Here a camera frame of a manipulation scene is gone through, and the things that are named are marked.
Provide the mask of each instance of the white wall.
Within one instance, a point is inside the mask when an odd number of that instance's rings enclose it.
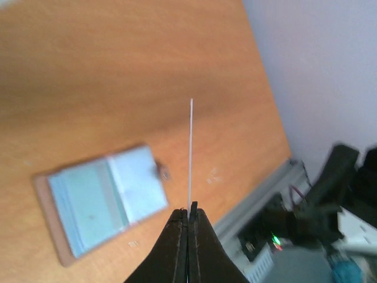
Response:
[[[244,0],[293,156],[377,142],[377,0]]]

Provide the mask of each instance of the orange wooden surface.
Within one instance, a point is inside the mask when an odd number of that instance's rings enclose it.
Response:
[[[191,97],[192,199],[215,223],[290,155],[241,0],[0,10],[0,281],[122,282],[186,207]],[[170,168],[169,209],[63,268],[32,175],[139,142]]]

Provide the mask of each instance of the small screw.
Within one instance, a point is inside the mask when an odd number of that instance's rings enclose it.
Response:
[[[247,249],[249,252],[252,252],[252,251],[255,250],[255,247],[254,247],[254,245],[253,245],[252,243],[247,242],[247,243],[246,243],[246,249]]]

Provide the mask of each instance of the light blue card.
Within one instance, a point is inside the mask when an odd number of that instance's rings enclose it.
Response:
[[[49,183],[77,258],[167,206],[148,146],[62,170]]]

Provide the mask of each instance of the blue object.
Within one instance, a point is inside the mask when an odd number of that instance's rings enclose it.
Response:
[[[362,283],[362,270],[354,261],[339,261],[333,267],[336,283]]]
[[[167,206],[147,146],[64,169],[49,183],[76,258]]]

